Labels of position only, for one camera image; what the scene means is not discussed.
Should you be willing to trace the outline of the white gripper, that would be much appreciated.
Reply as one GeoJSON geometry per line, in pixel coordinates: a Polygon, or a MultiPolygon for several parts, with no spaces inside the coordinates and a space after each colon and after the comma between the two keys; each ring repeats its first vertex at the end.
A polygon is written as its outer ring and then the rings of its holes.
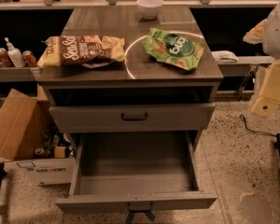
{"type": "MultiPolygon", "coordinates": [[[[267,20],[259,22],[248,31],[243,40],[252,45],[262,42],[263,51],[267,55],[280,59],[280,2],[271,11],[267,20]]],[[[258,117],[268,118],[279,106],[280,60],[277,60],[265,69],[265,76],[251,112],[258,117]]]]}

